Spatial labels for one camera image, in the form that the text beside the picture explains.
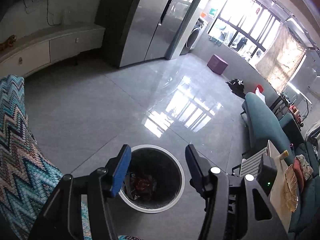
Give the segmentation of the purple storage stool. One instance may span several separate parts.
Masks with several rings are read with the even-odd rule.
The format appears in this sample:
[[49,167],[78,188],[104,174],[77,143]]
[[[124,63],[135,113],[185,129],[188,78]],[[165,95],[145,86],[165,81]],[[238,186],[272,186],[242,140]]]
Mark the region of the purple storage stool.
[[213,55],[207,63],[210,70],[218,75],[221,75],[228,66],[228,63],[217,55]]

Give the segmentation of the teal sofa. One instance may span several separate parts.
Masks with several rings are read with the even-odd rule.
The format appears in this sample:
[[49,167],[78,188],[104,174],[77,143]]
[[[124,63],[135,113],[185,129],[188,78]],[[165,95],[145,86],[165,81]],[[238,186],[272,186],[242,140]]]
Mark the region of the teal sofa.
[[289,239],[319,239],[319,166],[313,146],[303,139],[291,114],[287,113],[280,120],[256,94],[245,95],[242,109],[247,116],[249,141],[251,149],[242,156],[248,158],[262,150],[268,141],[279,153],[287,150],[285,158],[291,165],[297,155],[304,155],[313,169],[311,178],[304,184],[299,195],[297,210],[292,214]]

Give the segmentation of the black backpack on floor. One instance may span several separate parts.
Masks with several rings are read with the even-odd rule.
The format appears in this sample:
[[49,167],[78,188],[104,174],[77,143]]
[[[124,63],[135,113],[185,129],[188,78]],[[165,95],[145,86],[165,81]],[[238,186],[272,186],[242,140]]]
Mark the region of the black backpack on floor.
[[244,93],[244,83],[242,80],[239,79],[231,79],[226,82],[229,88],[231,89],[232,93],[236,96],[245,99],[245,93]]

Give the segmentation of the white side table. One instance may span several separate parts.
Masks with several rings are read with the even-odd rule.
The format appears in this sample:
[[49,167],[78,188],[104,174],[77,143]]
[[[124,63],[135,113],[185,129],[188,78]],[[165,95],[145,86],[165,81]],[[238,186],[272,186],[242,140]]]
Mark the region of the white side table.
[[288,157],[287,150],[279,153],[274,144],[268,141],[265,148],[247,159],[242,159],[239,165],[232,168],[233,175],[244,177],[250,174],[258,181],[275,208],[285,231],[289,230],[292,214],[295,213],[289,210],[284,197],[285,171],[289,167],[285,160]]

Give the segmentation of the round white-rimmed trash bin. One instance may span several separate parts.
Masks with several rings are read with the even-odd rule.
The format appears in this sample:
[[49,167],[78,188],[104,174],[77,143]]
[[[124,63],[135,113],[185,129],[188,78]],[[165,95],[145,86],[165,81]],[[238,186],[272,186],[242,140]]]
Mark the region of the round white-rimmed trash bin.
[[[137,177],[151,176],[151,194],[138,195],[134,185]],[[132,148],[132,157],[125,176],[120,198],[131,208],[142,213],[161,213],[172,208],[181,198],[185,175],[178,159],[164,148],[138,145]]]

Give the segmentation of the orange tiger figurine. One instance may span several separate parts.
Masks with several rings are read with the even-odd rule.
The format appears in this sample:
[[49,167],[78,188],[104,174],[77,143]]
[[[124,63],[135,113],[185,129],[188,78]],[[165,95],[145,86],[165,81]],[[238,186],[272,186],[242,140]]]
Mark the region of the orange tiger figurine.
[[0,51],[4,51],[9,47],[12,47],[17,41],[16,35],[9,36],[4,42],[0,43]]

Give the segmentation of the teal zigzag knitted table cloth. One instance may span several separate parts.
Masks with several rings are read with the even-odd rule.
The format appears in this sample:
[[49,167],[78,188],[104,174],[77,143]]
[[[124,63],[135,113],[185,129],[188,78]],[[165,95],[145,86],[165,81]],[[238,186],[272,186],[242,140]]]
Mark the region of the teal zigzag knitted table cloth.
[[[1,239],[29,239],[64,175],[42,154],[29,129],[24,78],[1,78]],[[81,197],[81,215],[84,239],[92,239],[86,195]]]

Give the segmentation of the red snack wrapper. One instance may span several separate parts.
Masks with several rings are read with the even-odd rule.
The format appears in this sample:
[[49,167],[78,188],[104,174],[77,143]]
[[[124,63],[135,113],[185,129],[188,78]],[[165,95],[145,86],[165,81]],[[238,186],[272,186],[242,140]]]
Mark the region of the red snack wrapper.
[[134,189],[136,194],[147,195],[152,193],[153,182],[151,176],[137,177]]

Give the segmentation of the cream TV cabinet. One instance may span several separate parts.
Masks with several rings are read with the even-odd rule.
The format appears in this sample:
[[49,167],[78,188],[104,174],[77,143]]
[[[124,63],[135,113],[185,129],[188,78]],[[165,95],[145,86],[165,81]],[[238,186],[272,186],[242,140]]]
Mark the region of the cream TV cabinet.
[[18,38],[12,47],[1,51],[1,77],[27,77],[84,51],[98,49],[104,31],[96,24],[60,25]]

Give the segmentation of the front-load washing machine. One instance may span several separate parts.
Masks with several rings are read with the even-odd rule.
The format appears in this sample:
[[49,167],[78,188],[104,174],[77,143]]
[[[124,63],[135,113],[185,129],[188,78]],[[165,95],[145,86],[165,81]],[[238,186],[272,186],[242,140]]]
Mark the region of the front-load washing machine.
[[201,17],[199,17],[185,43],[185,48],[187,48],[188,50],[192,48],[193,44],[199,37],[203,27],[204,27],[204,20]]

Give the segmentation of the white router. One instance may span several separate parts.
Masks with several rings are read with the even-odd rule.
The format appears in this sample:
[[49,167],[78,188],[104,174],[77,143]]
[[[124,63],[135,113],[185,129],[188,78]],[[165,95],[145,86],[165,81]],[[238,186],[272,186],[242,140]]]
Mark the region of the white router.
[[68,9],[65,9],[63,11],[62,24],[63,25],[71,25],[71,12]]

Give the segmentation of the amber glass plate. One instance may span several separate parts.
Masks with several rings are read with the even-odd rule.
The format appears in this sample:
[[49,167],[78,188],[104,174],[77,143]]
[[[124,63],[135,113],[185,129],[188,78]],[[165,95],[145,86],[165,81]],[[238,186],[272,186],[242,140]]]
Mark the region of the amber glass plate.
[[285,171],[284,197],[287,207],[291,212],[295,212],[298,207],[298,183],[293,165]]

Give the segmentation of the silver double-door refrigerator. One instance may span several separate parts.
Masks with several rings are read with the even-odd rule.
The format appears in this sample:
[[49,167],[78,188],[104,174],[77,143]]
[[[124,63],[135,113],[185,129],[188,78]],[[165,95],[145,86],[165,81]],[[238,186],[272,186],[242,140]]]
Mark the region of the silver double-door refrigerator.
[[102,55],[112,67],[166,57],[188,11],[200,0],[100,0]]

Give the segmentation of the grey window curtain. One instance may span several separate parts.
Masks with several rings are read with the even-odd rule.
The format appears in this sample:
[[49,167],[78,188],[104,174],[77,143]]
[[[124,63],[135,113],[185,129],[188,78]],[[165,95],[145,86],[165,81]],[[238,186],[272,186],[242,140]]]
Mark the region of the grey window curtain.
[[280,93],[298,68],[306,47],[281,25],[274,43],[255,65],[259,74],[267,80],[272,88]]

